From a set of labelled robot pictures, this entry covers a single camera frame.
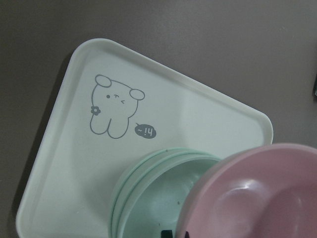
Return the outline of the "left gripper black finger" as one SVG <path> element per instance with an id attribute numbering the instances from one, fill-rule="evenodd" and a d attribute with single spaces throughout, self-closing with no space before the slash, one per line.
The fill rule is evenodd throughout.
<path id="1" fill-rule="evenodd" d="M 161 238 L 173 238 L 172 230 L 162 230 L 160 233 Z"/>

